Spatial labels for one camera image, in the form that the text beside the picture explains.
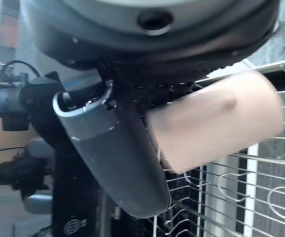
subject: beige cylinder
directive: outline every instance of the beige cylinder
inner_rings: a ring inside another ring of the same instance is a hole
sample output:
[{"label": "beige cylinder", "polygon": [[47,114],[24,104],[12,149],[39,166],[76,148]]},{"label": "beige cylinder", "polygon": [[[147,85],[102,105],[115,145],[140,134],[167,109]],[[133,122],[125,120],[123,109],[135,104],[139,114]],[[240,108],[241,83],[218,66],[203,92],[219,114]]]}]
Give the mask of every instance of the beige cylinder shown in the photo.
[{"label": "beige cylinder", "polygon": [[280,96],[258,72],[230,76],[149,113],[159,149],[183,173],[283,130]]}]

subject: dish drying rack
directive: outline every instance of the dish drying rack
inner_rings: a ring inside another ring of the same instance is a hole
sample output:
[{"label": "dish drying rack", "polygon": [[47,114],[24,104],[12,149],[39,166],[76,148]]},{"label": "dish drying rack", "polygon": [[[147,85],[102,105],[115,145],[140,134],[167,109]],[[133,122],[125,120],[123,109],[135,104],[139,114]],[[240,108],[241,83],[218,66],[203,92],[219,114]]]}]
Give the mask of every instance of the dish drying rack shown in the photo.
[{"label": "dish drying rack", "polygon": [[[285,104],[285,61],[253,69],[269,79]],[[194,91],[223,78],[196,81]],[[182,175],[164,172],[172,205],[142,221],[144,236],[285,236],[285,130]]]}]

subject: wire rack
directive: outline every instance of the wire rack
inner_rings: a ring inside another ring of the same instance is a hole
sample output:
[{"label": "wire rack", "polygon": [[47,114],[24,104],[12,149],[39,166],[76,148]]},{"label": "wire rack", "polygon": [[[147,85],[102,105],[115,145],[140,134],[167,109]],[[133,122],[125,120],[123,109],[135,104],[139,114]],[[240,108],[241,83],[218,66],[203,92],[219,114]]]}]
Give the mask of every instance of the wire rack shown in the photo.
[{"label": "wire rack", "polygon": [[[255,69],[273,83],[285,109],[285,61]],[[200,80],[195,86],[220,79]],[[145,236],[285,236],[285,130],[182,175],[164,171],[172,206],[145,221]]]}]

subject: circular logo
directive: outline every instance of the circular logo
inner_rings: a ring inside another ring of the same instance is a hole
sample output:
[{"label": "circular logo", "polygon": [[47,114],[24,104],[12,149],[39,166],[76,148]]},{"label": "circular logo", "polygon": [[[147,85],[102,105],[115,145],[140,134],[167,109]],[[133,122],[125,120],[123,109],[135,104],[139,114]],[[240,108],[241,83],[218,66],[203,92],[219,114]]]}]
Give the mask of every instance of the circular logo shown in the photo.
[{"label": "circular logo", "polygon": [[64,234],[71,235],[80,229],[80,221],[75,219],[65,224]]}]

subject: metal grate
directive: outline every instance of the metal grate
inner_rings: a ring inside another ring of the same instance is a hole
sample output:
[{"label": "metal grate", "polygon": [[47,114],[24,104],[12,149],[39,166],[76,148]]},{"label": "metal grate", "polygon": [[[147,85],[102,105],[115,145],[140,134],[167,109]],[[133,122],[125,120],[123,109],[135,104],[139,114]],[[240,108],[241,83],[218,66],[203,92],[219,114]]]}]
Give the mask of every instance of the metal grate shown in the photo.
[{"label": "metal grate", "polygon": [[[281,90],[285,103],[285,61],[257,70]],[[219,79],[195,84],[200,88]],[[146,236],[285,236],[285,130],[267,142],[182,175],[164,171],[172,206],[146,221]]]}]

